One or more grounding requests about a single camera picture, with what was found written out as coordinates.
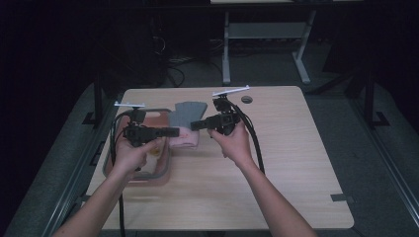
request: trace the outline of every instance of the forearm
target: forearm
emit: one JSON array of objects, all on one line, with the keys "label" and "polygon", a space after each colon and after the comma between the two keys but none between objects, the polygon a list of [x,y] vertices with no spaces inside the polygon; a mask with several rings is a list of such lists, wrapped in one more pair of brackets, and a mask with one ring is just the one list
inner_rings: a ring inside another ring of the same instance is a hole
[{"label": "forearm", "polygon": [[83,207],[54,236],[97,236],[123,192],[128,177],[111,173]]},{"label": "forearm", "polygon": [[248,181],[273,236],[316,236],[305,219],[254,163],[239,168]]}]

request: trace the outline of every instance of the hand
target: hand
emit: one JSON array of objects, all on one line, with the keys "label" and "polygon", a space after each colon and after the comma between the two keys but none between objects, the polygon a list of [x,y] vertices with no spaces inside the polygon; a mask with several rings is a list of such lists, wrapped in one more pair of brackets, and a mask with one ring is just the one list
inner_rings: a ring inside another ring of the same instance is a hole
[{"label": "hand", "polygon": [[113,171],[125,175],[133,174],[136,168],[145,165],[147,152],[159,146],[161,142],[162,139],[155,139],[142,146],[133,147],[128,140],[120,139],[117,143],[117,160]]},{"label": "hand", "polygon": [[246,131],[243,121],[240,121],[227,136],[213,129],[209,129],[208,133],[221,146],[224,157],[234,161],[237,167],[255,164],[250,152],[249,133]]}]

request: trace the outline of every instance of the black cable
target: black cable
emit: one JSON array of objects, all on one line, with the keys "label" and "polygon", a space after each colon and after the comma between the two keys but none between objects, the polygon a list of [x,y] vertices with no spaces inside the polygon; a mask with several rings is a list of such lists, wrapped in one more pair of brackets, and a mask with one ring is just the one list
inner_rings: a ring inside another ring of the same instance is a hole
[{"label": "black cable", "polygon": [[[117,150],[116,150],[116,142],[119,139],[119,137],[121,136],[121,134],[123,134],[123,132],[121,131],[120,134],[118,134],[118,137],[115,138],[115,132],[117,130],[117,124],[119,124],[119,121],[122,117],[124,116],[129,116],[130,111],[127,112],[123,112],[119,115],[117,115],[115,117],[115,119],[112,121],[112,125],[111,125],[111,132],[110,132],[110,149],[111,149],[111,161],[112,161],[112,166],[115,165],[116,159],[117,159]],[[120,195],[119,198],[119,204],[120,204],[120,231],[121,231],[121,236],[122,237],[126,237],[126,227],[125,227],[125,219],[124,219],[124,197],[123,194]]]},{"label": "black cable", "polygon": [[243,120],[244,124],[246,125],[247,129],[249,130],[249,133],[252,136],[253,144],[255,145],[256,155],[257,155],[258,163],[259,163],[259,169],[262,171],[262,173],[265,174],[265,166],[264,166],[263,160],[262,160],[262,152],[261,152],[261,148],[260,148],[260,145],[259,145],[259,140],[258,140],[258,137],[256,135],[256,131],[255,131],[255,128],[253,126],[252,121],[250,120],[250,118],[248,116],[246,116],[240,110],[240,108],[238,108],[238,106],[234,105],[233,103],[231,103],[228,100],[226,100],[226,101],[236,110],[237,114],[240,116],[241,120]]},{"label": "black cable", "polygon": [[175,79],[173,78],[172,75],[169,75],[169,74],[167,75],[167,78],[173,84],[173,87],[178,88],[178,87],[182,86],[182,84],[185,82],[185,73],[182,70],[180,70],[178,68],[174,68],[174,67],[168,67],[168,69],[178,71],[182,75],[182,80],[179,84],[176,83],[176,81],[175,81]]},{"label": "black cable", "polygon": [[363,233],[361,233],[361,231],[359,231],[357,228],[355,228],[355,226],[352,226],[351,228],[355,233],[357,233],[359,236],[361,237],[366,237]]}]

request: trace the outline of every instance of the white metal frame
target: white metal frame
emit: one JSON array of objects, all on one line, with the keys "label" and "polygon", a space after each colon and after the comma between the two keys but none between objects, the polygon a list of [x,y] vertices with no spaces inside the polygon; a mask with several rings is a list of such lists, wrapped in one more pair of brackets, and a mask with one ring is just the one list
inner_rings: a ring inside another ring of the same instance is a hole
[{"label": "white metal frame", "polygon": [[310,83],[302,55],[310,36],[316,11],[311,11],[306,22],[296,23],[230,23],[229,13],[225,12],[224,54],[222,56],[222,84],[229,85],[230,63],[228,59],[229,39],[301,39],[299,49],[293,52],[293,61],[302,83]]}]

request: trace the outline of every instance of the wooden table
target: wooden table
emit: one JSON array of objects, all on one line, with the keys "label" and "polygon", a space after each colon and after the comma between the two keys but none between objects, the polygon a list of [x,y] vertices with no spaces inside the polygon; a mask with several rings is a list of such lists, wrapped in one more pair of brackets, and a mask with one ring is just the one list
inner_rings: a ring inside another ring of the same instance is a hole
[{"label": "wooden table", "polygon": [[[123,103],[145,103],[149,109],[174,111],[176,103],[206,102],[204,118],[216,114],[212,92],[225,88],[128,90]],[[243,104],[242,96],[253,103]],[[313,228],[350,228],[354,220],[342,194],[310,110],[298,87],[253,87],[228,99],[255,126],[266,175]],[[104,181],[105,144],[87,195]],[[198,149],[173,149],[170,180],[161,187],[124,190],[126,229],[248,230],[268,229],[249,186],[238,168],[223,158],[218,144],[201,130]],[[104,229],[119,228],[115,207]]]}]

